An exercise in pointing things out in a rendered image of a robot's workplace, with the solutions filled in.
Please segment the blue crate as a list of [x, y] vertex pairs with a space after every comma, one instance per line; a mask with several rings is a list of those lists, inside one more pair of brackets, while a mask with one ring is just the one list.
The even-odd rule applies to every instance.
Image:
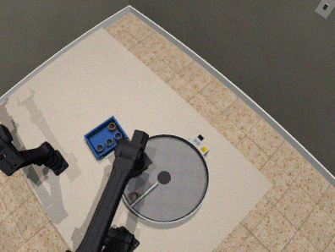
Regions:
[[[117, 126], [117, 130], [115, 132], [112, 132], [109, 130], [108, 125], [110, 123], [114, 123]], [[119, 125], [115, 117], [111, 116], [108, 120], [101, 123], [100, 125], [95, 127], [92, 131], [84, 135], [87, 143], [89, 144], [90, 148], [93, 150], [97, 159], [98, 158], [100, 159], [103, 156], [107, 156], [109, 153], [114, 151], [115, 146], [117, 145], [115, 143], [117, 140], [114, 138], [114, 135], [117, 132], [121, 133], [123, 137], [125, 136], [126, 138], [128, 138], [127, 134], [123, 131], [123, 129], [121, 128], [121, 126]], [[107, 139], [112, 139], [114, 141], [114, 145], [111, 147], [108, 147], [106, 144]], [[98, 144], [102, 144], [105, 147], [104, 152], [100, 153], [99, 151], [96, 150], [96, 146]]]

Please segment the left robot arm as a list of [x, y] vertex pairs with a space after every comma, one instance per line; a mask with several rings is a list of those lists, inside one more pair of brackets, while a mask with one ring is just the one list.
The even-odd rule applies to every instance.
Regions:
[[12, 144], [13, 140], [8, 128], [0, 124], [0, 170], [8, 177], [20, 168], [33, 163], [37, 166], [43, 164], [51, 168], [55, 175], [59, 175], [69, 166], [61, 153], [58, 150], [54, 150], [46, 141], [38, 148], [18, 151]]

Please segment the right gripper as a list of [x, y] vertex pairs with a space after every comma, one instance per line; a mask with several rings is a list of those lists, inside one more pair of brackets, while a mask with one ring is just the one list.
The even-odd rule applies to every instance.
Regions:
[[135, 173], [131, 178], [135, 178], [136, 176], [140, 175], [142, 172], [144, 172], [148, 168], [149, 165], [152, 164], [152, 161], [149, 158], [149, 156], [144, 151], [143, 153], [144, 153], [144, 156], [143, 156], [144, 159], [142, 160], [141, 165], [135, 169]]

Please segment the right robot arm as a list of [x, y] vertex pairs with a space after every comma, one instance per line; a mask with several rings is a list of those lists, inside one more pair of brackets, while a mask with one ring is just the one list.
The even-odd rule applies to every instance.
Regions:
[[[116, 141], [110, 178], [75, 252], [132, 252], [140, 244], [124, 226], [113, 228], [111, 224], [128, 181], [144, 159], [143, 151], [148, 138], [149, 134], [136, 129], [131, 141], [125, 136]], [[102, 251], [103, 246], [105, 248]]]

